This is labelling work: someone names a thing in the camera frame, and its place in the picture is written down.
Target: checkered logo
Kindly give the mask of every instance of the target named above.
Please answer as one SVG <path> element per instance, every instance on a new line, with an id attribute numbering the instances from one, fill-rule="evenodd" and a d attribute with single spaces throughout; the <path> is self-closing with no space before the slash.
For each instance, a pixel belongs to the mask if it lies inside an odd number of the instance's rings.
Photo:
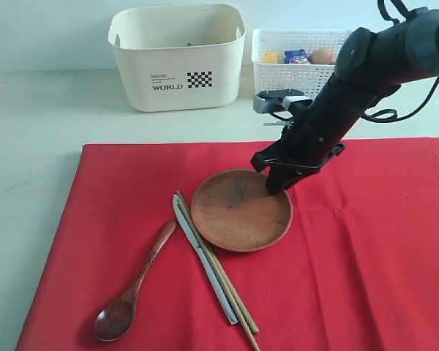
<path id="1" fill-rule="evenodd" d="M 187 82 L 189 83 L 187 88 L 205 88 L 207 86 L 213 86 L 211 81 L 211 71 L 187 73 Z"/>

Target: white wall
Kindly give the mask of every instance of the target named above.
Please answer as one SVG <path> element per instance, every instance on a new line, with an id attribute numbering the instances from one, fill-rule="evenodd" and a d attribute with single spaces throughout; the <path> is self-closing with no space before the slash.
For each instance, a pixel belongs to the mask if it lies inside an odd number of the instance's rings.
<path id="1" fill-rule="evenodd" d="M 107 42 L 110 19 L 130 7 L 181 2 L 237 7 L 248 31 L 246 60 L 250 34 L 260 27 L 378 30 L 390 25 L 381 19 L 377 0 L 0 0 L 0 72 L 114 69 Z M 439 0 L 405 3 L 439 8 Z"/>

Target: table surface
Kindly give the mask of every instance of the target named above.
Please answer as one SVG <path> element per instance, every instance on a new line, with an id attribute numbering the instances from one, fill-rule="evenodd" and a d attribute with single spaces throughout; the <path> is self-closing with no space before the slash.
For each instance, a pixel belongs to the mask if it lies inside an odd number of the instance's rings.
<path id="1" fill-rule="evenodd" d="M 416 108 L 433 80 L 404 85 L 376 108 Z M 252 109 L 252 67 L 238 99 L 211 109 L 142 113 L 117 71 L 0 74 L 0 350 L 15 349 L 86 143 L 276 140 L 280 125 Z M 346 139 L 439 137 L 439 87 L 410 120 L 360 120 Z"/>

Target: white basket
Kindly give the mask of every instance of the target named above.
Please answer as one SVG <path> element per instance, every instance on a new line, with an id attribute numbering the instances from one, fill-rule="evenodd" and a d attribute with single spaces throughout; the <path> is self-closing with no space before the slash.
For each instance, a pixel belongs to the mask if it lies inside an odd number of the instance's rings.
<path id="1" fill-rule="evenodd" d="M 305 49 L 310 55 L 318 48 L 331 48 L 334 60 L 351 31 L 320 29 L 256 29 L 252 34 L 252 64 L 255 93 L 294 88 L 311 99 L 334 72 L 332 64 L 262 64 L 262 53 L 284 56 L 286 50 Z"/>
<path id="2" fill-rule="evenodd" d="M 239 95 L 245 26 L 226 4 L 136 7 L 109 43 L 130 104 L 142 111 L 219 107 Z"/>

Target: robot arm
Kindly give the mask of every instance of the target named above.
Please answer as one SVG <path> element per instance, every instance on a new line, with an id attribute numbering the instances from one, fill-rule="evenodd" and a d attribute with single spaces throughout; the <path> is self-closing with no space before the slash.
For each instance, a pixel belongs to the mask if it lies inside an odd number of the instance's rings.
<path id="1" fill-rule="evenodd" d="M 344 151 L 341 139 L 359 118 L 394 122 L 411 117 L 430 98 L 439 83 L 439 10 L 426 7 L 407 11 L 400 0 L 391 0 L 405 21 L 390 18 L 378 0 L 380 13 L 394 26 L 379 33 L 356 29 L 345 41 L 334 74 L 312 101 L 300 91 L 262 91 L 255 97 L 258 113 L 289 111 L 292 115 L 281 138 L 255 153 L 257 172 L 270 167 L 266 188 L 271 195 L 316 174 L 331 158 Z M 403 83 L 438 77 L 421 107 L 399 118 L 384 110 L 368 116 L 365 111 L 395 93 Z M 388 118 L 376 118 L 392 113 Z"/>

